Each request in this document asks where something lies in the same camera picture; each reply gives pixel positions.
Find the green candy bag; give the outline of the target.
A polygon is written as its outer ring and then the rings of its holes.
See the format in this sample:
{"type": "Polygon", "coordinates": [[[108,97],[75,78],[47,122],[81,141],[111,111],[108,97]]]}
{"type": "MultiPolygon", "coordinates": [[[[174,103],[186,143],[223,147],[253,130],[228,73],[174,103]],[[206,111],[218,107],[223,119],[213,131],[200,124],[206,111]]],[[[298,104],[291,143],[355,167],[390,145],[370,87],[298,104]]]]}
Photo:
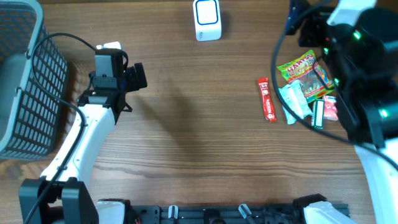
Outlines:
{"type": "Polygon", "coordinates": [[[334,83],[320,66],[313,50],[291,62],[277,66],[288,84],[299,81],[307,103],[311,103],[334,90],[334,83]]]}

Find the light blue white packet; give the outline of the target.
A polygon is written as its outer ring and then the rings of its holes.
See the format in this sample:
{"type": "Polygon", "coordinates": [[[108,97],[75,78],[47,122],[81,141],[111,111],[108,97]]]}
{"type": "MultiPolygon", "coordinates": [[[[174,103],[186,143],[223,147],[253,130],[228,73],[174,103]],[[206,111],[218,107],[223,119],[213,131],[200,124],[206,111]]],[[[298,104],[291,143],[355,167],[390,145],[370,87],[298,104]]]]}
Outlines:
{"type": "Polygon", "coordinates": [[[279,88],[279,92],[285,103],[300,119],[313,116],[313,112],[303,94],[299,80],[295,80],[283,88],[279,88]]]}

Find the small orange white packet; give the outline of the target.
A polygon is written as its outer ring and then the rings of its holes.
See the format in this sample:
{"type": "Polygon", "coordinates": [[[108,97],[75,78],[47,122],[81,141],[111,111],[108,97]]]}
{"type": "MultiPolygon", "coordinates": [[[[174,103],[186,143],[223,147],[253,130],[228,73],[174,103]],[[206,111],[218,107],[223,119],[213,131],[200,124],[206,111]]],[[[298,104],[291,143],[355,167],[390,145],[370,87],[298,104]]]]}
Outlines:
{"type": "Polygon", "coordinates": [[[323,117],[328,120],[338,121],[337,108],[336,108],[336,97],[335,96],[323,96],[325,102],[323,117]]]}

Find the red snack bar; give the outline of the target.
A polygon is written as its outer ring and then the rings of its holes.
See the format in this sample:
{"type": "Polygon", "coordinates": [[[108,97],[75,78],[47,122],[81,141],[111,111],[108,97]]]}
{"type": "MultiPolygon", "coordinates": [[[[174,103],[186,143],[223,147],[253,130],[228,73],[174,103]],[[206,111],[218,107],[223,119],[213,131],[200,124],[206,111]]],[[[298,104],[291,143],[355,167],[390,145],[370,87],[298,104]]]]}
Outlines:
{"type": "Polygon", "coordinates": [[[259,89],[262,96],[262,107],[264,111],[264,116],[266,120],[268,120],[270,123],[276,123],[277,118],[275,115],[275,109],[271,98],[269,79],[260,78],[257,80],[257,84],[259,85],[259,89]]]}

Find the green white boxed item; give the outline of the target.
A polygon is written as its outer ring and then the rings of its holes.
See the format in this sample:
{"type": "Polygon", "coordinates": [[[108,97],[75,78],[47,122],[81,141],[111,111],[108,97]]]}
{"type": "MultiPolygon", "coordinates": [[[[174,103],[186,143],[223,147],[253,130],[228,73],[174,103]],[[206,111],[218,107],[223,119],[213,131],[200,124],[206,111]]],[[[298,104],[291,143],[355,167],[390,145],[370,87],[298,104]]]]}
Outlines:
{"type": "Polygon", "coordinates": [[[317,99],[313,102],[312,126],[317,129],[323,129],[323,115],[325,102],[317,99]]]}

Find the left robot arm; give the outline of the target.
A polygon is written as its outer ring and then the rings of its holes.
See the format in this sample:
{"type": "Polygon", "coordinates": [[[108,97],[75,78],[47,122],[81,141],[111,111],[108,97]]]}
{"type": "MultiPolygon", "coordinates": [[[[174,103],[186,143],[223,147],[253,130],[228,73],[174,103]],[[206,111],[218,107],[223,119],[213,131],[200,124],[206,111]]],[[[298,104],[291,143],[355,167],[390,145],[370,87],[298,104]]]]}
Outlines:
{"type": "Polygon", "coordinates": [[[78,99],[76,118],[56,157],[38,179],[23,181],[19,201],[24,223],[135,223],[123,199],[94,203],[91,172],[107,135],[122,112],[131,112],[126,94],[147,87],[141,63],[128,65],[121,49],[98,49],[91,86],[78,99]]]}

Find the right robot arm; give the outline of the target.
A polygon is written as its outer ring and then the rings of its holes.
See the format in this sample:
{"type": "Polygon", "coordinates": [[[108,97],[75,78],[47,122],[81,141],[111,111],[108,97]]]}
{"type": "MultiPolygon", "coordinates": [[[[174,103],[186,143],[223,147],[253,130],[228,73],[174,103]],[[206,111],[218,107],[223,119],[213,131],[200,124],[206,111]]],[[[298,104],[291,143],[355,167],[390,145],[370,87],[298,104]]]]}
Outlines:
{"type": "Polygon", "coordinates": [[[397,13],[376,1],[291,1],[287,35],[321,47],[337,110],[369,185],[378,223],[397,222],[397,13]]]}

